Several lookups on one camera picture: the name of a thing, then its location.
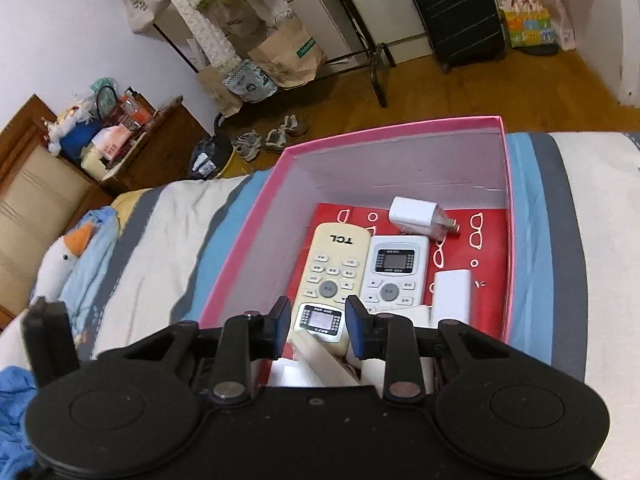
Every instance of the remote button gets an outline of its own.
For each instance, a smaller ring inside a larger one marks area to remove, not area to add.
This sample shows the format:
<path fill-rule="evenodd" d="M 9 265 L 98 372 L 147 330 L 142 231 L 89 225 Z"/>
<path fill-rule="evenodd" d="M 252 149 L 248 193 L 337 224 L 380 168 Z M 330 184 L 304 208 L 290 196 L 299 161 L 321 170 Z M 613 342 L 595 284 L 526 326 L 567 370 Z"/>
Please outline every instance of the remote button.
<path fill-rule="evenodd" d="M 385 283 L 385 285 L 382 287 L 382 290 L 380 290 L 380 298 L 382 298 L 384 301 L 393 301 L 398 297 L 399 293 L 400 290 L 398 289 L 397 285 L 395 285 L 394 283 Z"/>
<path fill-rule="evenodd" d="M 334 282 L 322 282 L 320 285 L 320 296 L 332 298 L 338 294 L 338 286 Z"/>

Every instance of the wooden floor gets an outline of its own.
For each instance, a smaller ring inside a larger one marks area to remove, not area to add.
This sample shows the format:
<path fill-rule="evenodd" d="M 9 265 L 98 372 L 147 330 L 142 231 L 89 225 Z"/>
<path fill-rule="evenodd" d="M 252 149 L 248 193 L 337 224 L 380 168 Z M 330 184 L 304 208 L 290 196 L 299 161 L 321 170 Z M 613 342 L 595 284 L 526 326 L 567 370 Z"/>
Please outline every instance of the wooden floor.
<path fill-rule="evenodd" d="M 500 115 L 508 132 L 640 131 L 640 110 L 620 106 L 575 52 L 533 57 L 518 51 L 501 61 L 442 73 L 432 56 L 407 61 L 382 75 L 389 99 L 381 108 L 369 73 L 359 70 L 246 105 L 223 129 L 234 137 L 255 128 L 265 136 L 286 114 L 310 129 L 298 139 L 320 139 L 410 121 Z M 262 152 L 251 166 L 271 167 Z"/>

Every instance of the pair of shoes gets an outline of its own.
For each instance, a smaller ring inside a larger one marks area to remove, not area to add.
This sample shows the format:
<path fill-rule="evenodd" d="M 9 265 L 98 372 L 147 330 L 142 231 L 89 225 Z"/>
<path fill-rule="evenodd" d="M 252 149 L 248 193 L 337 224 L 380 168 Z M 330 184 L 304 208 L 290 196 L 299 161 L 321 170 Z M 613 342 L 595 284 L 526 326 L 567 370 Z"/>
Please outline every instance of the pair of shoes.
<path fill-rule="evenodd" d="M 234 149 L 245 162 L 254 160 L 262 145 L 262 137 L 255 131 L 251 130 L 232 141 Z"/>
<path fill-rule="evenodd" d="M 282 153 L 292 144 L 289 137 L 301 137 L 309 130 L 306 123 L 298 121 L 294 114 L 285 116 L 283 123 L 267 134 L 264 149 L 271 153 Z"/>

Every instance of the suitcase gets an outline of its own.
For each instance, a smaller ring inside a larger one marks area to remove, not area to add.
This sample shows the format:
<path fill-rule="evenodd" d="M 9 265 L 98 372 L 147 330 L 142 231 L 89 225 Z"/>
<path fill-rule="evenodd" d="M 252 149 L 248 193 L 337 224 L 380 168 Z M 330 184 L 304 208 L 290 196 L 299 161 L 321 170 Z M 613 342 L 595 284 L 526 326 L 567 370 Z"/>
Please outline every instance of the suitcase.
<path fill-rule="evenodd" d="M 495 0 L 414 0 L 414 4 L 445 73 L 455 65 L 504 56 Z"/>

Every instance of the wooden headboard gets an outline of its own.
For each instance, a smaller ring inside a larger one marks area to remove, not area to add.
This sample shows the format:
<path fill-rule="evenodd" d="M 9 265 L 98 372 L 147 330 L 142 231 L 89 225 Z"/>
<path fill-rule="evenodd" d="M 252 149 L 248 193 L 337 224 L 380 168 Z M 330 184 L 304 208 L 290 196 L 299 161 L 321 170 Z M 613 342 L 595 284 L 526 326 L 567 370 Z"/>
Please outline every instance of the wooden headboard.
<path fill-rule="evenodd" d="M 0 133 L 0 328 L 27 307 L 49 246 L 89 209 L 112 201 L 41 146 L 43 119 L 56 116 L 33 95 Z"/>

